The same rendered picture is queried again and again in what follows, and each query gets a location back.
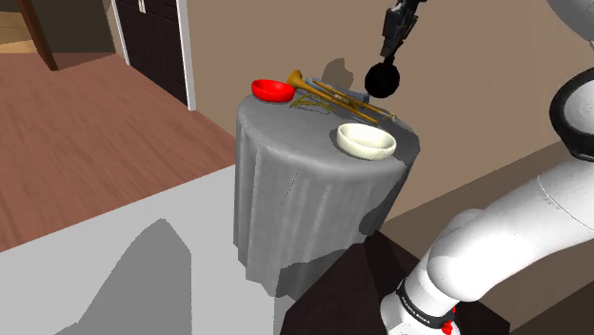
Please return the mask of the black ball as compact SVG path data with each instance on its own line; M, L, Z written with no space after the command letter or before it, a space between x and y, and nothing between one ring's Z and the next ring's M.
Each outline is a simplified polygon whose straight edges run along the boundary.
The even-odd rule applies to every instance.
M391 96L400 86L400 72L393 64L378 63L372 66L365 77L366 92L378 99Z

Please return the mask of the brass trumpet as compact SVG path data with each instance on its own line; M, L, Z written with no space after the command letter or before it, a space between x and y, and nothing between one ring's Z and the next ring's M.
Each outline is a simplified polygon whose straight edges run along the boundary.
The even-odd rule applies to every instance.
M383 119L389 120L391 122L395 122L397 119L397 117L392 113L380 110L368 103L356 100L353 97L342 93L338 89L325 85L320 81L312 79L311 82L313 83L313 86L304 80L302 72L298 69L293 70L286 80L286 83L294 89L302 89L320 98L326 99L329 102L340 106L371 123L377 123L378 120L363 113L363 109L375 112Z

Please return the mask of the white bowl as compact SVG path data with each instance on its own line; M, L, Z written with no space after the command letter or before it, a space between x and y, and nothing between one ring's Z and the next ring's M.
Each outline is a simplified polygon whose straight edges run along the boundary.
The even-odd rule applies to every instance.
M366 160L383 160L397 147L395 138L385 130L359 123L337 127L336 142L346 153Z

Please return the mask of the red bowl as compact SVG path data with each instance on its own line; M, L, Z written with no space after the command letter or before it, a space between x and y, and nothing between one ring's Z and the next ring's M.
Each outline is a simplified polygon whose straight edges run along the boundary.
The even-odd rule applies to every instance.
M251 91L256 98L271 103L289 102L295 94L295 89L289 84L270 79L254 80Z

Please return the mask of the round table with grey cloth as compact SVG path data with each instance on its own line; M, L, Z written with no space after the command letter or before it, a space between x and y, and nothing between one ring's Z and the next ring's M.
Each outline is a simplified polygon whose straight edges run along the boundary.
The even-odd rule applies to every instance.
M360 117L296 91L238 106L233 243L248 280L299 299L353 244L379 229L420 152L400 120L379 119L397 147L369 161L341 150L337 127Z

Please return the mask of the dark door with white frame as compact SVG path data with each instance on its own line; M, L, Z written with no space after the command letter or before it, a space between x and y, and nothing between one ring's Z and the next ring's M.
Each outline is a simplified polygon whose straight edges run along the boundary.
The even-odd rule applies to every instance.
M196 109L188 0L111 0L126 63Z

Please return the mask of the brown wooden post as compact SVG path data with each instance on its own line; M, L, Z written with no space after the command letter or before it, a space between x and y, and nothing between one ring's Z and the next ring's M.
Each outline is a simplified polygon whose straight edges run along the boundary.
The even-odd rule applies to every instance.
M31 0L15 1L26 23L33 44L36 47L37 53L45 62L49 70L59 70Z

